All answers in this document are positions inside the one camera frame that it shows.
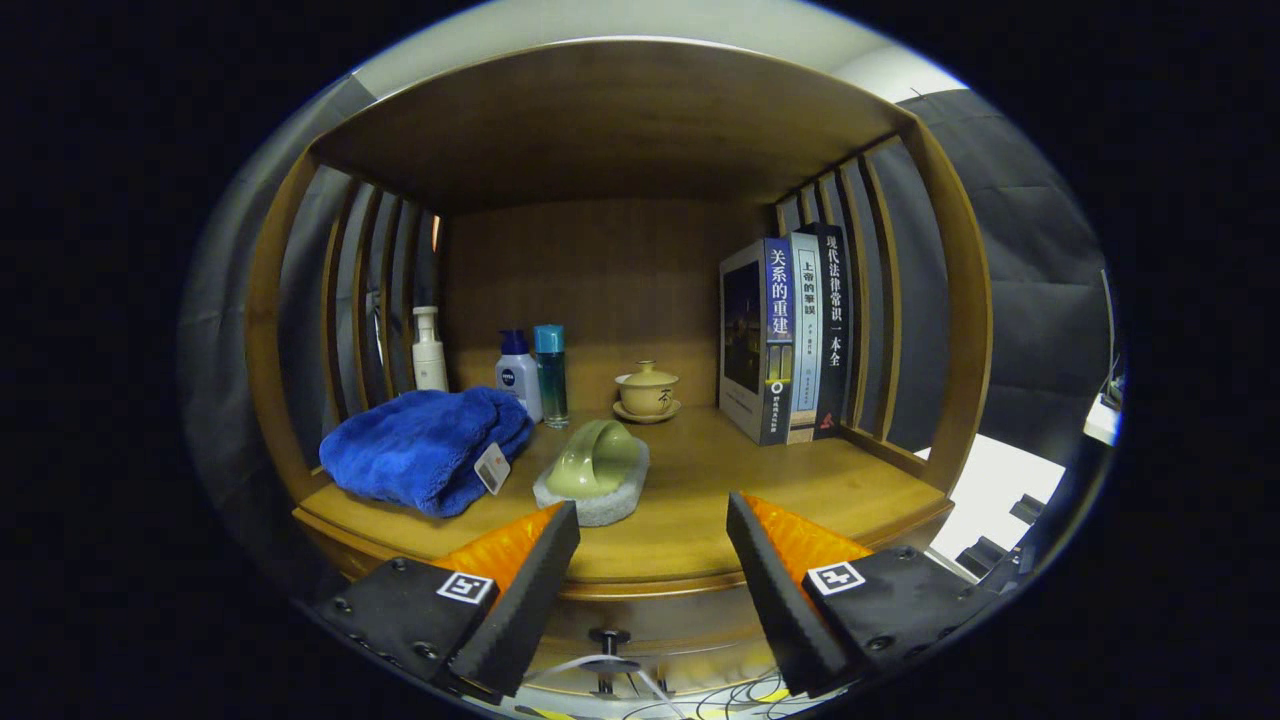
blue bottle cap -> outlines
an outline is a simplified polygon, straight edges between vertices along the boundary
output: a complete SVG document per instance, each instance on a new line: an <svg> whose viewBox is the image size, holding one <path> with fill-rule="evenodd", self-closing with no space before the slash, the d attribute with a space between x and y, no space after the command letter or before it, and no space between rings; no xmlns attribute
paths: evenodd
<svg viewBox="0 0 1280 720"><path fill-rule="evenodd" d="M511 329L511 331L498 331L502 333L502 354L503 355L527 355L529 343L525 342L525 331Z"/></svg>
<svg viewBox="0 0 1280 720"><path fill-rule="evenodd" d="M564 352L564 325L534 325L538 352Z"/></svg>

wooden cabinet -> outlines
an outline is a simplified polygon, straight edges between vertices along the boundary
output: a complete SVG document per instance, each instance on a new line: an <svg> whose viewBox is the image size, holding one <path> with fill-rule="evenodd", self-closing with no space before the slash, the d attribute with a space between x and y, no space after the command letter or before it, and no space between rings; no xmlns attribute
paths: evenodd
<svg viewBox="0 0 1280 720"><path fill-rule="evenodd" d="M777 227L780 209L801 197L813 200L800 202L799 217L841 220L851 245L876 243L882 259L892 259L892 219L865 156L893 142L916 164L947 264L948 375L931 457L919 460L884 439L900 382L893 311L900 288L893 263L882 261L886 292L870 297L867 263L856 251L856 357L865 368L867 311L870 302L884 302L888 392L877 393L878 406L863 407L861 373L842 439L758 447L714 407L717 265L760 236L790 229ZM411 202L440 218L439 305L453 387L492 382L498 329L566 327L572 425L539 427L502 493L457 518L358 498L323 469L306 466L284 401L276 322L289 229L321 165L353 178L330 238L324 297L316 299L324 304L328 347L316 363L330 368L332 411L339 418L362 409L340 400L339 355L355 354L361 363L379 356L378 347L358 341L338 347L329 329L335 313L360 313L334 301L357 183L378 188L371 201L394 202L397 210ZM868 195L876 237L856 231L850 173ZM826 182L831 174L835 183ZM381 261L369 258L371 232L358 233L357 270L381 273L389 288L390 275L412 264L385 252ZM412 277L401 282L412 287ZM582 529L535 659L536 669L591 652L590 626L622 626L634 637L625 652L678 693L771 666L724 534L730 491L758 495L873 547L928 543L950 511L947 496L982 414L989 296L968 196L914 115L755 53L686 41L584 40L426 78L316 138L280 186L259 238L247 360L262 434L297 501L294 516L348 577L394 555L431 560L534 511L534 479L573 428L609 416L617 374L652 357L681 375L684 411L630 428L653 456L637 510L614 525ZM383 293L383 302L387 316L387 304L407 309L411 293ZM383 355L402 351L385 334L381 345ZM360 377L381 379L388 387L379 395L411 387L389 370ZM367 389L360 388L361 405L374 396ZM869 430L855 429L863 414L874 418ZM568 692L594 689L572 674L544 682Z"/></svg>

white table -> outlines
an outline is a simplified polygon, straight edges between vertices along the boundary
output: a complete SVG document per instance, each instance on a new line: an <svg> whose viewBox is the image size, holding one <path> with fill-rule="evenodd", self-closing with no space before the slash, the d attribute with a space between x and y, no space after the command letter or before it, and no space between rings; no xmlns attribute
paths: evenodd
<svg viewBox="0 0 1280 720"><path fill-rule="evenodd" d="M1102 405L1100 396L1093 401L1093 409L1084 423L1084 434L1114 446L1119 425L1120 413ZM915 455L928 457L929 448ZM987 436L975 436L969 459L951 493L956 506L933 538L927 555L961 578L977 582L978 578L956 564L955 559L982 536L1005 550L1018 544L1030 525L1009 511L1024 493L1047 503L1065 470L1064 466L1025 450Z"/></svg>

book spine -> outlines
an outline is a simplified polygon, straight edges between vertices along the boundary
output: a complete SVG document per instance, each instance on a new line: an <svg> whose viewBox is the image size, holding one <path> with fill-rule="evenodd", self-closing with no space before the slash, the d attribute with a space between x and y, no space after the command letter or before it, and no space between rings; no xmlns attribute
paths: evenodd
<svg viewBox="0 0 1280 720"><path fill-rule="evenodd" d="M795 258L796 372L791 384L791 427L788 443L813 439L818 418L818 391L822 382L822 284L818 278L818 238L791 233Z"/></svg>
<svg viewBox="0 0 1280 720"><path fill-rule="evenodd" d="M795 268L787 238L764 240L764 414L760 445L786 442L791 423L791 375L795 355Z"/></svg>
<svg viewBox="0 0 1280 720"><path fill-rule="evenodd" d="M852 323L849 295L849 243L838 225L818 225L822 296L824 302L822 329L822 384L818 393L818 418L813 438L840 434L840 423L849 405L849 351Z"/></svg>

towel tag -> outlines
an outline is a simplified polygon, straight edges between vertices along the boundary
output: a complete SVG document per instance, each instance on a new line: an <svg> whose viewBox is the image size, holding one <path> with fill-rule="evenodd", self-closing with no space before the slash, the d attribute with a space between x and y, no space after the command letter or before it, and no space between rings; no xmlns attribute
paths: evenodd
<svg viewBox="0 0 1280 720"><path fill-rule="evenodd" d="M507 482L507 475L511 474L511 465L507 464L507 456L502 454L498 443L490 442L480 455L480 460L476 460L476 474L480 475L484 487L489 488L490 495L498 495L502 483Z"/></svg>

